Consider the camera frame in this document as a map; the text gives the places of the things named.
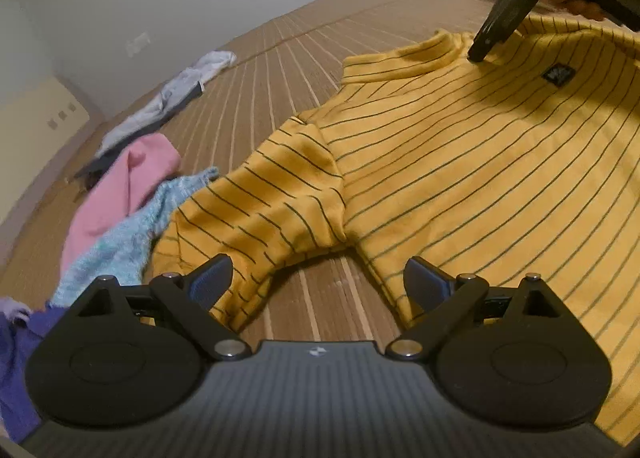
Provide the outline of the purple garment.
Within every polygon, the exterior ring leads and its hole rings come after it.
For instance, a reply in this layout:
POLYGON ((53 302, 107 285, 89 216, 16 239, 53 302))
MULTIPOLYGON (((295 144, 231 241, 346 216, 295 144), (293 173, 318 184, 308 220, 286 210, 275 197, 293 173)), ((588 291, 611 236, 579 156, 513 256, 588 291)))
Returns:
POLYGON ((26 389, 25 371, 32 352, 66 313, 47 304, 32 311, 25 326, 13 325, 1 314, 1 420, 14 442, 24 440, 40 418, 26 389))

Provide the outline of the white grey navy garment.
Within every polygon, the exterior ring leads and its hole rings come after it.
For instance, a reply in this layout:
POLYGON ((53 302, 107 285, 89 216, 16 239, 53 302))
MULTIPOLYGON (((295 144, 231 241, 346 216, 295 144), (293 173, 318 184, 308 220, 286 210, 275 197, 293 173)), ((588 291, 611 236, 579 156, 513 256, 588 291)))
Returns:
POLYGON ((199 98, 204 86, 235 61, 233 52, 211 51, 180 71, 164 84, 149 103, 104 135, 93 159, 75 173, 73 179, 88 178, 96 182, 127 146, 159 130, 188 103, 199 98))

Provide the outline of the cream bed headboard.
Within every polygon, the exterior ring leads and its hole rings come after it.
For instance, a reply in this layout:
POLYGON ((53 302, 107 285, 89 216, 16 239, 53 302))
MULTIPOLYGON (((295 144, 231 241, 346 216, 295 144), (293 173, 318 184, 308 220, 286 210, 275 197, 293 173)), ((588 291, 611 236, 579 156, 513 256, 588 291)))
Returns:
POLYGON ((56 77, 1 109, 1 259, 77 149, 103 121, 56 77))

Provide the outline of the lilac garment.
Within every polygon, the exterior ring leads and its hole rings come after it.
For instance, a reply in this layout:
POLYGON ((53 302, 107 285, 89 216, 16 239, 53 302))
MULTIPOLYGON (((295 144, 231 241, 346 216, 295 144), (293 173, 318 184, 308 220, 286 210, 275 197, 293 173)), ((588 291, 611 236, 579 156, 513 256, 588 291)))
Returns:
POLYGON ((8 322, 17 326, 25 326, 32 314, 29 306, 9 296, 0 299, 0 312, 8 322))

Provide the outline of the yellow striped shirt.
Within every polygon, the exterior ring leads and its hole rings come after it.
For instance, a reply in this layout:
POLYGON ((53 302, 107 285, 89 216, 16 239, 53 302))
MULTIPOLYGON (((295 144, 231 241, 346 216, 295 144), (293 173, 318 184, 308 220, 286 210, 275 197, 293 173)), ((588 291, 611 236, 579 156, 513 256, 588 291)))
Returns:
POLYGON ((349 57, 325 104, 286 120, 175 210, 153 254, 187 273, 225 253, 214 315, 242 327, 273 274, 354 247, 403 322, 420 256, 497 286, 541 274, 598 341, 613 384, 598 419, 639 431, 639 39, 529 17, 478 64, 439 31, 349 57))

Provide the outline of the bamboo bed mat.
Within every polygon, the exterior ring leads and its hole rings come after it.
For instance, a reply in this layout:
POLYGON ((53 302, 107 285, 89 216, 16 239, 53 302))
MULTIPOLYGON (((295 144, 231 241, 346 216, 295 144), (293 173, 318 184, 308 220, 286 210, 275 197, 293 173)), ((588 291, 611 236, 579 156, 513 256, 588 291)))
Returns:
MULTIPOLYGON (((315 0, 234 39, 236 64, 165 126, 193 174, 236 168, 296 112, 337 90, 343 60, 426 39, 436 29, 477 29, 487 0, 315 0)), ((387 343, 398 328, 352 252, 282 272, 245 339, 387 343)))

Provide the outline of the double wall switch plate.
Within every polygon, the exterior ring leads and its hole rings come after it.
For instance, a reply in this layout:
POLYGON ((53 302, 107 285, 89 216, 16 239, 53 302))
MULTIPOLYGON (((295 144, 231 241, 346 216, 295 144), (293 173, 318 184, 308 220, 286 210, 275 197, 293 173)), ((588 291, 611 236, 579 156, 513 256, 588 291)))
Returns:
POLYGON ((140 52, 142 52, 147 46, 151 44, 151 39, 149 35, 144 32, 141 33, 140 36, 134 38, 134 40, 128 41, 126 43, 126 53, 129 58, 133 58, 140 52))

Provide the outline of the light blue knit garment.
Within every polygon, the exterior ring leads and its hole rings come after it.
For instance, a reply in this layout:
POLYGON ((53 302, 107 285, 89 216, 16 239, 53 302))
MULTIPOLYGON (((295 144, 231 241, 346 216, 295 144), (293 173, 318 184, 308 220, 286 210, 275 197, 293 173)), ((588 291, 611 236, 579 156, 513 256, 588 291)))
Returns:
POLYGON ((122 285, 140 284, 152 244, 168 227, 172 212, 218 176, 216 166, 210 166, 161 182, 141 209, 108 230, 60 276, 50 303, 69 306, 101 275, 113 275, 122 285))

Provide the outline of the pink sweater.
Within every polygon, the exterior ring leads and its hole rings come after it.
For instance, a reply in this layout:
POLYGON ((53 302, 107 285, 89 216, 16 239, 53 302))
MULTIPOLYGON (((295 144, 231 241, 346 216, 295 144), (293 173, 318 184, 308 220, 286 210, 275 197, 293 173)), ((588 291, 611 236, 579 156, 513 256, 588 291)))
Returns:
POLYGON ((142 136, 126 147, 70 222, 60 276, 108 230, 141 209, 160 183, 177 173, 180 162, 178 150, 162 133, 142 136))

